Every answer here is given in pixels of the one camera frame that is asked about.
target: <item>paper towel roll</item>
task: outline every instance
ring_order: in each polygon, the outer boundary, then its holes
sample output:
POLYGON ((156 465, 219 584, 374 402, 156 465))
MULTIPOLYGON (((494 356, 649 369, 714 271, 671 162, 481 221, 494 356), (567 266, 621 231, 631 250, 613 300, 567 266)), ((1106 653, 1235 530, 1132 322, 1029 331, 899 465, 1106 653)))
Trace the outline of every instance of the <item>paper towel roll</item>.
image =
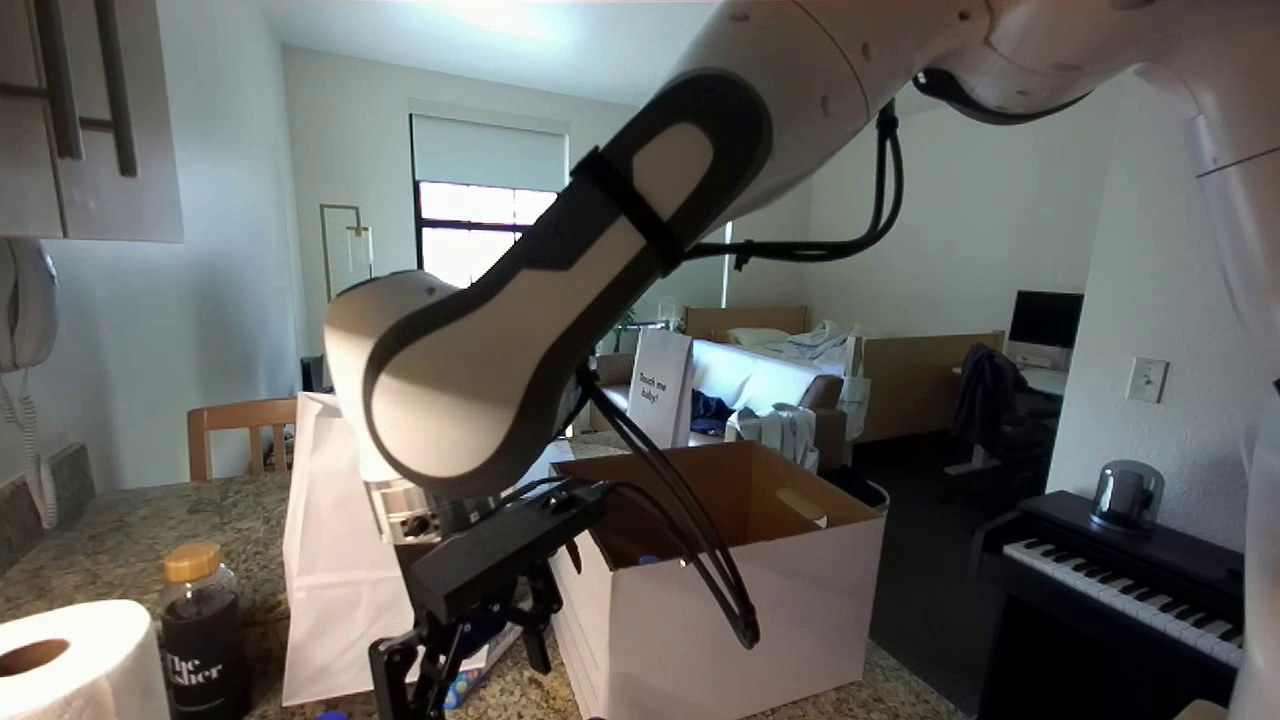
POLYGON ((164 720, 152 617, 134 599, 0 624, 0 720, 164 720))

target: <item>countertop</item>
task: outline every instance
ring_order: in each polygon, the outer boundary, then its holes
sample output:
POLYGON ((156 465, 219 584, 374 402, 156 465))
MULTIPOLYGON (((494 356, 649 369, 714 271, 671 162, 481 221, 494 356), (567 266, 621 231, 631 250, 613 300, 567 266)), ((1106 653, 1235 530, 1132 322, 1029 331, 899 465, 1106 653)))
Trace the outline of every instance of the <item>countertop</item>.
MULTIPOLYGON (((22 561, 0 575, 0 621, 30 617, 42 609, 132 595, 152 617, 161 612, 164 579, 161 555, 179 539, 219 539, 226 568, 243 588, 246 662, 255 673, 255 714, 303 720, 312 706, 281 706, 289 599, 281 570, 281 534, 289 507, 289 475, 268 479, 212 479, 138 490, 109 490, 22 561)), ((348 714, 374 714, 368 696, 331 701, 348 714)), ((490 669, 454 720, 561 720, 578 714, 567 674, 527 673, 518 644, 490 669)), ((946 720, 959 714, 925 678, 902 673, 886 653, 869 653, 869 674, 824 696, 763 712, 763 720, 946 720)))

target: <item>cabinet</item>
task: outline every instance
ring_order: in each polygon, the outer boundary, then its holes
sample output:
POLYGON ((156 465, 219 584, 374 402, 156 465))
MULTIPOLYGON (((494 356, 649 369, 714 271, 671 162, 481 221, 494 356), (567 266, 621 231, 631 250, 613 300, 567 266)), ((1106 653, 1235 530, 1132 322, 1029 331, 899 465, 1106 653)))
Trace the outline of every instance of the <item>cabinet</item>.
POLYGON ((156 0, 0 0, 0 236, 179 241, 156 0))

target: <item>window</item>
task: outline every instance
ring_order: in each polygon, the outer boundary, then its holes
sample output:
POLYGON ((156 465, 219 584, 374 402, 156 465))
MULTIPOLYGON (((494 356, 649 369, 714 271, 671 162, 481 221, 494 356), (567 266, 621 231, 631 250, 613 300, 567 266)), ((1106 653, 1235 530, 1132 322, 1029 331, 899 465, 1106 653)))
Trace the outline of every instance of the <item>window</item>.
POLYGON ((475 283, 562 188, 562 134, 410 116, 416 261, 475 283))

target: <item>light switch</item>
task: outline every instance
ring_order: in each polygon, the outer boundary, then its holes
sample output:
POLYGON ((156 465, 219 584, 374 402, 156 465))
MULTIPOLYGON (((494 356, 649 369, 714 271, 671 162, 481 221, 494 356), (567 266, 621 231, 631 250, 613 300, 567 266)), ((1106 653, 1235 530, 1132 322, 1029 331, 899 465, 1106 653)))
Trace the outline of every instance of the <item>light switch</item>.
POLYGON ((1162 402, 1169 360, 1134 356, 1129 375, 1129 399, 1162 402))

